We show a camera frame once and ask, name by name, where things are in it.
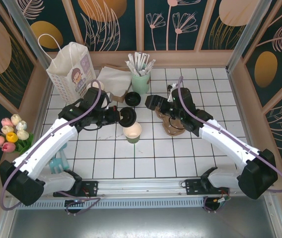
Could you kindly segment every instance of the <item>white tile floor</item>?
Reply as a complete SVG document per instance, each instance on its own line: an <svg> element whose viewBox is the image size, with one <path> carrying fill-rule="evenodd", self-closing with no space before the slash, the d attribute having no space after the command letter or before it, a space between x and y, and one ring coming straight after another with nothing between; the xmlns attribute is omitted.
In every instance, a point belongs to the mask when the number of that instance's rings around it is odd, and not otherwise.
<svg viewBox="0 0 282 238"><path fill-rule="evenodd" d="M196 106L246 141L224 68L157 68L151 72L151 91L141 96L141 104L135 108L137 122L142 126L140 141L129 144L118 123L98 131L83 130L78 138L67 143L65 154L70 168L83 179L196 177L214 166L235 169L235 164L217 147L192 133L186 131L173 138L168 136L162 120L145 107L145 99L150 94L167 97L167 84L176 82L181 75ZM42 134L65 105L58 91L53 89Z"/></svg>

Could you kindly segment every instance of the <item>black cup lid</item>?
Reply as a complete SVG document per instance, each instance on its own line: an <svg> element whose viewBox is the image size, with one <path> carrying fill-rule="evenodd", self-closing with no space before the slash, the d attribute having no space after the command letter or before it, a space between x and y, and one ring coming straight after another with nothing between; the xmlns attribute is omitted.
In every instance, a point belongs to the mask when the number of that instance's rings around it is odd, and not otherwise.
<svg viewBox="0 0 282 238"><path fill-rule="evenodd" d="M139 93L131 92L125 96L126 104L130 107L136 107L141 102L141 96Z"/></svg>

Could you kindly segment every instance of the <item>gray floor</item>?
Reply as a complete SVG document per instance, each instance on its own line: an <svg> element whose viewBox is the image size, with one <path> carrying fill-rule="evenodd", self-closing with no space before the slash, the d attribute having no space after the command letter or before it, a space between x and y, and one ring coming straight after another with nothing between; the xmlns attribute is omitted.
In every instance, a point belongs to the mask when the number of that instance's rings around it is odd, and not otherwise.
<svg viewBox="0 0 282 238"><path fill-rule="evenodd" d="M232 198L218 213L202 208L16 212L10 238L272 238L262 198Z"/></svg>

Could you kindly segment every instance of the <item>small cup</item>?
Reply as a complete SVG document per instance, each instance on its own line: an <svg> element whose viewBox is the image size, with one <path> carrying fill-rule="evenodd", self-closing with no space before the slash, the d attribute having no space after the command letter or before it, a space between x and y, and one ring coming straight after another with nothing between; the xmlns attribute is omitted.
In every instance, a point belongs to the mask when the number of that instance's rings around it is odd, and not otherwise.
<svg viewBox="0 0 282 238"><path fill-rule="evenodd" d="M100 81L99 81L99 83L100 83L100 85L101 85L101 90L104 90L104 89L105 89L105 86L103 85L103 83L100 82ZM88 90L88 88L90 88L90 87L91 87L91 83L88 83L86 89ZM92 87L99 88L99 87L98 87L98 83L97 83L97 82L93 82L93 83L92 83Z"/></svg>
<svg viewBox="0 0 282 238"><path fill-rule="evenodd" d="M123 134L126 136L127 141L131 144L135 144L139 141L141 132L142 132L141 125L137 122L135 122L130 127L123 128Z"/></svg>

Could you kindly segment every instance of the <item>yellow tulip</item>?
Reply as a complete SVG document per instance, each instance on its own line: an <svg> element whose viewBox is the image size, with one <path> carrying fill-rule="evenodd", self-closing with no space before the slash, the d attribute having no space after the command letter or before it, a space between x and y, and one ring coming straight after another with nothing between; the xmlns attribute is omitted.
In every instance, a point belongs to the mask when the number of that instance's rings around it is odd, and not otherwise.
<svg viewBox="0 0 282 238"><path fill-rule="evenodd" d="M18 137L14 132L9 132L8 134L6 134L6 140L8 142L15 143L15 142L17 142Z"/></svg>

